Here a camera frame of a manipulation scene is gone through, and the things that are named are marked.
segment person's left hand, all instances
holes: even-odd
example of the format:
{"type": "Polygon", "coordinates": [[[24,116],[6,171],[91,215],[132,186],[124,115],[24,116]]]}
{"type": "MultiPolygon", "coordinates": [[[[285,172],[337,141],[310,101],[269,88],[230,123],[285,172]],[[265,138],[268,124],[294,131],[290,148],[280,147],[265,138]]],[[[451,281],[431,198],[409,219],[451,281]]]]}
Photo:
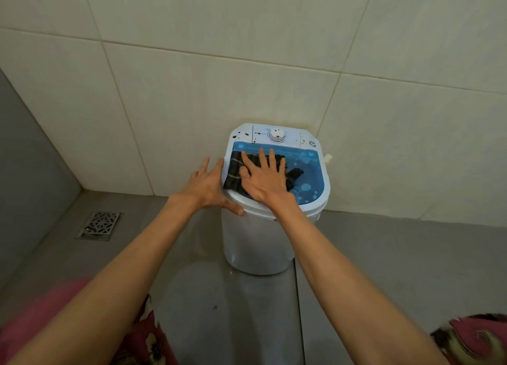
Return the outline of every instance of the person's left hand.
{"type": "Polygon", "coordinates": [[[226,198],[220,189],[220,178],[224,159],[220,158],[215,167],[208,173],[209,157],[205,158],[198,171],[190,175],[187,186],[181,190],[180,194],[188,196],[196,201],[197,208],[220,206],[232,213],[243,216],[245,211],[241,205],[232,202],[226,198]]]}

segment person's right arm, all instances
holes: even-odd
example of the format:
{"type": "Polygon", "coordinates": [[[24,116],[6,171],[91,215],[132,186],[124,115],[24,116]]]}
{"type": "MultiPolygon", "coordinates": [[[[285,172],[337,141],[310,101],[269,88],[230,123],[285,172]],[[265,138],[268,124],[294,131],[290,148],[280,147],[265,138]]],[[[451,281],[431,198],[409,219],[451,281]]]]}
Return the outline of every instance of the person's right arm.
{"type": "Polygon", "coordinates": [[[448,365],[431,338],[341,254],[285,188],[285,161],[276,169],[259,150],[261,167],[243,154],[244,189],[268,206],[285,230],[327,318],[356,365],[448,365]]]}

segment drain grate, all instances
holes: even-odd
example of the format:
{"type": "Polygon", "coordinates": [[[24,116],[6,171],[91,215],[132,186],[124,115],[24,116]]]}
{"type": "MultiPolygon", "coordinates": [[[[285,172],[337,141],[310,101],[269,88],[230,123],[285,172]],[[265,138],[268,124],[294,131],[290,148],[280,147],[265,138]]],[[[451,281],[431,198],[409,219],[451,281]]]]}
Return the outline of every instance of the drain grate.
{"type": "Polygon", "coordinates": [[[93,213],[77,238],[93,241],[109,241],[111,239],[112,228],[115,227],[120,214],[104,211],[93,213]]]}

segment forearm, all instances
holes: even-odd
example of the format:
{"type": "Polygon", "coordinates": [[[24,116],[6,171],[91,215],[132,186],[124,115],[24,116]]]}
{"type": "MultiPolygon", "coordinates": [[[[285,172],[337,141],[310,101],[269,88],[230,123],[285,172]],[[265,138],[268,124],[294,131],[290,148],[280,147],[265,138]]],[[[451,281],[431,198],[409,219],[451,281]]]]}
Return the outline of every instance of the forearm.
{"type": "Polygon", "coordinates": [[[186,198],[170,198],[156,219],[10,364],[109,363],[194,210],[186,198]]]}
{"type": "Polygon", "coordinates": [[[295,201],[271,207],[354,363],[447,364],[429,336],[320,233],[295,201]]]}

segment hand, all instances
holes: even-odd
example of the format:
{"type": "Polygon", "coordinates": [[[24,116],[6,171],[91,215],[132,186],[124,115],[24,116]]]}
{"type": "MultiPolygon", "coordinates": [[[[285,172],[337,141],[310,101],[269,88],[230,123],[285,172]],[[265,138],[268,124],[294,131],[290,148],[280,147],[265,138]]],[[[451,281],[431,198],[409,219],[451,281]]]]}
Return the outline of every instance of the hand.
{"type": "Polygon", "coordinates": [[[224,159],[220,158],[215,167],[208,173],[209,157],[205,158],[198,171],[190,175],[187,186],[179,195],[190,198],[196,204],[196,210],[209,206],[220,206],[230,212],[243,216],[245,211],[241,205],[226,198],[220,189],[220,177],[224,159]]]}
{"type": "Polygon", "coordinates": [[[284,198],[290,196],[295,200],[294,195],[287,192],[285,185],[285,158],[280,161],[280,171],[276,169],[275,151],[273,149],[269,150],[269,164],[264,155],[264,150],[259,149],[261,167],[255,166],[244,151],[241,153],[241,158],[244,164],[239,169],[241,185],[254,200],[263,202],[269,208],[279,199],[283,201],[284,198]]]}

